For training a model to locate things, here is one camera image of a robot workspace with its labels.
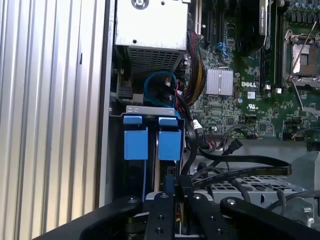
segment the silver heatsink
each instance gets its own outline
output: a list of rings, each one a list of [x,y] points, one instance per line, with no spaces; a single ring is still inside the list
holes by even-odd
[[[115,44],[126,47],[134,79],[174,71],[187,49],[188,4],[118,0]]]
[[[234,71],[229,68],[208,68],[206,90],[209,95],[231,96],[234,91]]]

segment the blue plastic tab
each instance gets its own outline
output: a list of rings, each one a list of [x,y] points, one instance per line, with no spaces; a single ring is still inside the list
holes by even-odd
[[[159,160],[180,161],[181,131],[159,131]]]
[[[124,131],[124,159],[148,159],[148,128]]]
[[[142,124],[142,116],[124,116],[123,124],[125,125],[140,125]]]
[[[159,117],[160,126],[178,126],[178,121],[175,117]]]

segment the green circuit board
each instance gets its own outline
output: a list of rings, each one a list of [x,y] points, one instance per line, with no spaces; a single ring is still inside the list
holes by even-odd
[[[289,21],[289,15],[284,21],[284,34],[288,29],[294,30],[297,34],[308,33],[312,27],[310,23],[296,23]],[[233,70],[233,95],[216,96],[208,95],[205,91],[198,101],[193,105],[191,111],[195,119],[203,127],[203,134],[212,138],[221,137],[231,126],[235,124],[246,124],[249,128],[256,131],[261,140],[291,140],[296,132],[319,128],[320,120],[316,115],[301,110],[297,96],[292,87],[282,88],[282,93],[277,94],[271,91],[265,95],[261,93],[259,86],[261,52],[258,51],[250,57],[241,57],[237,52],[238,24],[236,17],[226,17],[224,20],[224,42],[226,44],[229,58],[216,51],[216,42],[209,47],[203,44],[200,47],[201,57],[206,68],[216,68],[228,66]],[[320,33],[317,26],[315,33]],[[268,72],[265,74],[264,81],[275,80],[275,24],[271,23],[270,37],[267,40],[268,55],[265,57]],[[252,83],[242,86],[242,82]],[[317,89],[302,89],[299,91],[303,105],[320,109],[320,92]],[[250,138],[247,131],[234,131],[232,138]],[[305,138],[297,138],[296,141],[320,141],[317,133]]]

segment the expansion slot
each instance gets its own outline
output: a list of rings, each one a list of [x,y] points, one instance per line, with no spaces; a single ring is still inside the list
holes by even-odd
[[[206,31],[205,31],[205,44],[210,45],[212,43],[212,30],[213,30],[213,6],[212,0],[206,0]]]
[[[223,43],[224,41],[224,27],[225,27],[225,1],[217,0],[216,2],[216,42]]]
[[[201,35],[202,28],[202,0],[195,0],[194,10],[194,31],[196,34]]]
[[[288,9],[288,4],[283,7],[275,6],[276,10],[276,29],[275,29],[275,46],[274,46],[274,85],[276,88],[281,88],[283,85],[283,41],[284,41],[284,24],[285,12]]]

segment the ridged metal panel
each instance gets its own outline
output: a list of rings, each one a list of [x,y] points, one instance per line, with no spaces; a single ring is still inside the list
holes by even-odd
[[[104,0],[0,1],[0,239],[94,209]]]
[[[209,95],[233,94],[234,71],[227,68],[208,68],[206,71],[206,90]]]

